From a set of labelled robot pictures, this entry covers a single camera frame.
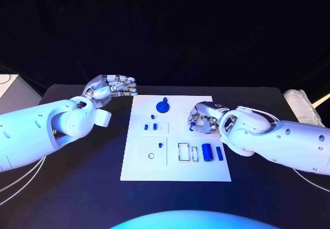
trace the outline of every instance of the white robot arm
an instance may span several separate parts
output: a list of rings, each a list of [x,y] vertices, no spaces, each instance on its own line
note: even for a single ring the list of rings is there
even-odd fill
[[[94,124],[106,127],[111,113],[99,108],[112,97],[137,95],[134,81],[98,75],[81,96],[0,115],[0,172],[53,153],[91,132]]]
[[[200,102],[192,109],[187,125],[192,131],[212,134],[217,128],[220,141],[235,153],[264,158],[298,170],[330,175],[330,129],[289,121],[274,123],[248,107],[229,110],[213,102]],[[203,125],[196,126],[202,118]]]

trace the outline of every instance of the black table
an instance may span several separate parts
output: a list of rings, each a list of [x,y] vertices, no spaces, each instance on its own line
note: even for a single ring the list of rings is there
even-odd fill
[[[42,104],[81,95],[82,89],[82,85],[53,85]],[[138,86],[138,93],[212,95],[230,109],[242,105],[295,121],[277,88]],[[112,113],[108,128],[95,126],[86,137],[46,157],[34,180],[0,206],[1,228],[104,229],[170,210],[223,212],[281,228],[330,227],[330,193],[310,185],[292,169],[256,154],[239,156],[226,146],[232,182],[119,181],[131,103],[131,97],[112,99],[105,107]],[[0,187],[32,166],[0,173]],[[328,176],[302,174],[330,183]],[[23,183],[1,192],[1,199]]]

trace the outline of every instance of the white paper sheet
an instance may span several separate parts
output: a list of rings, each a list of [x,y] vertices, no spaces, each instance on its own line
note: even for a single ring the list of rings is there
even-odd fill
[[[130,127],[127,134],[124,162],[121,168],[119,180],[134,181],[230,181],[230,174],[226,164],[226,156],[223,145],[220,142],[219,132],[206,135],[197,131],[189,131],[187,114],[196,105],[202,101],[212,101],[212,96],[166,96],[170,104],[170,110],[166,113],[158,113],[155,105],[163,101],[163,95],[138,95],[132,100],[132,110]],[[151,131],[153,126],[148,125],[148,131],[144,130],[144,123],[167,123],[167,131]],[[166,139],[166,166],[153,165],[153,160],[157,155],[161,154],[161,160],[164,159],[161,149],[154,148],[158,145],[158,141]],[[145,151],[141,151],[141,147],[145,147],[145,142],[150,142]],[[179,161],[179,143],[189,144],[190,161]],[[210,144],[213,161],[206,162],[203,160],[202,145]],[[193,161],[192,147],[197,147],[197,161]],[[222,149],[223,161],[219,161],[216,154],[216,147]],[[148,156],[153,153],[154,157],[150,161],[144,161],[144,158],[138,158],[141,155]]]

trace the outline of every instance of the robotic hand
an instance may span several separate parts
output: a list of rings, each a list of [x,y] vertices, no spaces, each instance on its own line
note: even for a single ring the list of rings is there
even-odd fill
[[[106,127],[111,113],[99,108],[112,97],[137,95],[134,81],[98,75],[81,96],[0,115],[0,172],[53,153],[86,136],[94,124]]]
[[[274,119],[269,123],[259,112]],[[268,161],[298,170],[330,175],[330,129],[289,121],[239,106],[229,110],[213,102],[200,102],[187,118],[190,131],[212,134],[217,129],[220,141],[235,153],[252,156],[256,152]]]

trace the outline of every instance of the blue object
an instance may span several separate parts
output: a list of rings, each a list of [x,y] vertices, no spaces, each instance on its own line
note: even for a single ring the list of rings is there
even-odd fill
[[[189,229],[277,229],[277,227],[256,220],[212,211],[164,211],[144,215],[125,221],[112,229],[144,229],[144,228],[189,228]]]
[[[196,125],[196,123],[194,122],[192,122],[192,124],[190,124],[190,128],[189,128],[189,130],[190,131],[193,131],[193,129],[192,129],[192,127]]]
[[[219,161],[222,161],[223,160],[223,157],[222,157],[220,147],[216,147],[216,153],[217,153]]]
[[[155,109],[160,113],[166,113],[170,109],[170,104],[167,103],[167,98],[163,99],[163,102],[158,102]]]
[[[204,161],[212,161],[213,160],[213,156],[212,156],[210,144],[203,144],[202,145],[202,150],[203,150]]]

